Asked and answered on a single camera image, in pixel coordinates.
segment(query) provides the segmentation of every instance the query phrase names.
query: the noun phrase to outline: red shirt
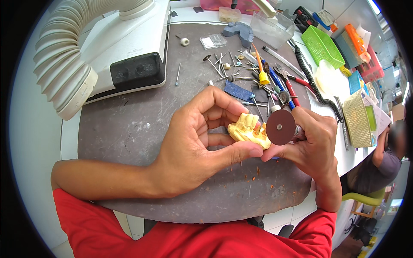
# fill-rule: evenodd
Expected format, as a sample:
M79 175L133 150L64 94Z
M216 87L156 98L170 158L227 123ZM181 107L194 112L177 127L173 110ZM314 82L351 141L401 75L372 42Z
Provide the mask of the red shirt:
M216 224L158 222L134 241L112 210L53 191L60 225L75 257L330 257L335 213L318 209L289 238L246 220Z

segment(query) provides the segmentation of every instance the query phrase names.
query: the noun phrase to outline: workbench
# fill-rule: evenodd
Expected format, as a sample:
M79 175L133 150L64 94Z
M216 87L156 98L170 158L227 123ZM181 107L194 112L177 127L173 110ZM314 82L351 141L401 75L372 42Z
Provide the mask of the workbench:
M228 41L226 47L204 50L199 37L222 31L223 25L211 22L215 19L215 15L215 21L218 21L218 12L200 13L197 22L201 24L180 24L187 23L182 20L183 15L180 13L189 13L190 10L186 7L177 8L176 12L178 16L173 18L177 19L170 29L166 84L157 89L134 92L85 105L73 119L63 124L62 159L99 159L147 166L155 160L159 152L174 111L203 90L209 80L212 80L217 87L224 88L225 81L217 81L219 75L211 64L207 61L203 62L202 58L212 54L211 60L214 60L213 53L219 55L221 52L224 54L231 50L235 55L238 54L237 50L245 50L241 46L238 35L226 38ZM199 21L203 17L209 20ZM242 22L249 24L247 15L243 15ZM179 40L175 38L175 34L178 33L187 37L191 44L181 47ZM302 43L297 32L294 39L299 44ZM268 45L257 38L254 39L254 44L257 48ZM315 72L317 66L306 48L303 45L300 47ZM271 65L277 62L290 74L296 75L267 52L262 49L259 49L259 52ZM289 45L284 44L277 52L299 67ZM223 60L230 63L228 55ZM176 87L179 63L182 65L179 86ZM250 76L250 72L247 73L245 69L240 73L240 76ZM236 83L251 90L250 81ZM292 86L303 107L334 117L331 109L321 106L305 87L295 82L292 82ZM345 93L343 95L340 96L342 102L346 98ZM248 108L251 113L258 114L255 106L248 106ZM266 119L266 108L262 108L261 112ZM337 170L341 176L362 161L374 148L355 151L350 147L350 150L346 151L341 126L338 128L335 155L339 164ZM211 132L225 131L223 128L217 128ZM298 205L309 191L314 189L312 179L288 160L278 159L264 163L260 159L248 159L219 171L198 188L175 198L115 199L97 203L126 214L158 221L225 222L273 213Z

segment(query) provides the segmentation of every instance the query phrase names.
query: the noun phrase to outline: gray shirt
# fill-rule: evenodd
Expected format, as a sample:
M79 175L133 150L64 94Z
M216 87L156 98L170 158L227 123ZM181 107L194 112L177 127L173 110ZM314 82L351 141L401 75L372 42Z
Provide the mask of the gray shirt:
M401 160L392 153L389 147L385 148L379 168L373 164L373 153L362 161L358 170L353 191L359 194L369 194L386 187L399 173Z

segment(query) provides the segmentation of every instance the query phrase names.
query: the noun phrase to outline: black coiled cable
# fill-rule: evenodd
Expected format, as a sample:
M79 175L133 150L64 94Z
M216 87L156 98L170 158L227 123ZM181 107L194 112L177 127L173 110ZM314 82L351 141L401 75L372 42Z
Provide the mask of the black coiled cable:
M306 65L304 64L303 56L301 55L301 50L297 45L294 46L294 52L295 52L295 56L297 57L298 64L299 64L301 70L306 75L307 80L309 81L309 84L310 84L311 88L313 89L314 94L316 95L318 102L320 102L320 104L322 104L322 105L326 105L326 106L331 107L331 109L334 111L335 115L338 118L338 122L344 123L344 118L341 115L340 111L338 110L337 106L334 104L334 102L331 101L330 99L324 99L321 96L321 93L318 90L317 85L315 84L314 79L311 76L310 71L308 71Z

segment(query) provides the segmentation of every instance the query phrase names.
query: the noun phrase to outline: forearm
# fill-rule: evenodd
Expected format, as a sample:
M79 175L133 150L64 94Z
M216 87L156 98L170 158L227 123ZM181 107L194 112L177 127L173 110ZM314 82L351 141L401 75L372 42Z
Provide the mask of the forearm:
M81 200L156 198L150 169L96 160L58 161L51 184L53 190L62 188Z
M336 212L340 208L342 189L337 167L325 177L315 180L316 182L316 204L327 212Z
M378 140L377 140L377 147L374 150L373 157L372 157L372 162L374 166L377 168L380 167L383 156L384 156L384 151L385 151L385 142L386 142L386 136L387 132L384 131L382 134L380 134Z

